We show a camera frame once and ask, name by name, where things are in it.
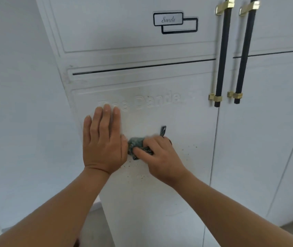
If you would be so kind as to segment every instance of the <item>floor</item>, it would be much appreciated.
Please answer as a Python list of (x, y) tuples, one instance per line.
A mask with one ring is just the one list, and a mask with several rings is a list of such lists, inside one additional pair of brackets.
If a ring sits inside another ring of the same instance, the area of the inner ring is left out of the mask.
[[(293, 234), (293, 223), (283, 227)], [(102, 208), (88, 214), (80, 236), (80, 247), (115, 247)]]

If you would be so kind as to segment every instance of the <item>hand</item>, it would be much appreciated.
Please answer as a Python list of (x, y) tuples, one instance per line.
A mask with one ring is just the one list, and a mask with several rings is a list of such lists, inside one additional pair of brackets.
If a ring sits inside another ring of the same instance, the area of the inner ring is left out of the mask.
[(133, 149), (133, 153), (148, 164), (150, 173), (160, 181), (173, 187), (181, 178), (190, 173), (183, 166), (167, 137), (145, 138), (143, 147), (146, 146), (150, 147), (154, 155), (150, 155), (138, 147)]
[(85, 169), (112, 174), (127, 161), (128, 141), (120, 135), (120, 109), (115, 107), (110, 125), (111, 107), (97, 107), (83, 122), (83, 162)]

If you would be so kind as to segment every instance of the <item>left hand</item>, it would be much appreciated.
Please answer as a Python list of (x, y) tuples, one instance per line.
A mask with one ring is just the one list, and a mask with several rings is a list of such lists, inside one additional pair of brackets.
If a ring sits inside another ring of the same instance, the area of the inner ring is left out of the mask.
[(127, 161), (128, 141), (120, 135), (120, 109), (115, 107), (110, 125), (111, 107), (97, 107), (93, 119), (83, 122), (83, 162), (85, 169), (112, 174)]

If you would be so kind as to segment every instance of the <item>forearm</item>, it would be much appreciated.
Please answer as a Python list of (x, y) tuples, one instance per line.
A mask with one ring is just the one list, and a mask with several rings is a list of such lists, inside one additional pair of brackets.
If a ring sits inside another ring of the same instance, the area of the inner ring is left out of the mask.
[(214, 190), (192, 174), (174, 189), (194, 209), (222, 247), (293, 246), (293, 235)]
[(0, 246), (72, 247), (109, 175), (86, 169), (64, 190), (0, 236)]

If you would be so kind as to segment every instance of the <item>white wall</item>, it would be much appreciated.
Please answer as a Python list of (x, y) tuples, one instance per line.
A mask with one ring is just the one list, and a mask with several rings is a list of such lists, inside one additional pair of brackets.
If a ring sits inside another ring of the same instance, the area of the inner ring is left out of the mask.
[(0, 226), (82, 170), (82, 149), (35, 0), (0, 0)]

